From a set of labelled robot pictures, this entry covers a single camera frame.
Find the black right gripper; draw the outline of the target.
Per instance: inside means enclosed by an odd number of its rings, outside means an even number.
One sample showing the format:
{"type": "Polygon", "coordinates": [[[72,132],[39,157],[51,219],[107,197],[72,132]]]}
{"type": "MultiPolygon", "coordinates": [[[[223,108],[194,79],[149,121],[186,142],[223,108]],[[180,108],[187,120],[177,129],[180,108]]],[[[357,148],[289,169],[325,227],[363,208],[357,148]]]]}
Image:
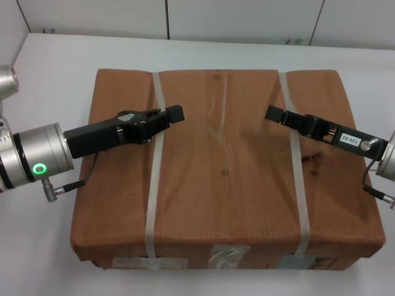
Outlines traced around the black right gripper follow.
{"type": "Polygon", "coordinates": [[[379,160],[389,143],[387,140],[342,125],[331,125],[329,129],[329,123],[322,118],[306,115],[305,119],[303,115],[274,105],[269,105],[265,118],[297,131],[301,131],[305,125],[304,135],[317,141],[322,141],[327,134],[332,135],[332,146],[371,160],[379,160]]]}

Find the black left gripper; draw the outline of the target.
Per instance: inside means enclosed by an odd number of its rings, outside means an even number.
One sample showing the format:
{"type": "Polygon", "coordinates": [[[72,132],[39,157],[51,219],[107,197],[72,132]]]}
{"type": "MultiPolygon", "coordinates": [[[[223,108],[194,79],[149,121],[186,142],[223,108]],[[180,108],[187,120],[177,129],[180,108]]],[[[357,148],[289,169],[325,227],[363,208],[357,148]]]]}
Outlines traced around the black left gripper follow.
{"type": "Polygon", "coordinates": [[[122,127],[126,143],[144,144],[184,119],[181,105],[164,110],[124,110],[117,117],[64,131],[64,137],[72,158],[80,158],[121,145],[118,129],[122,127]]]}

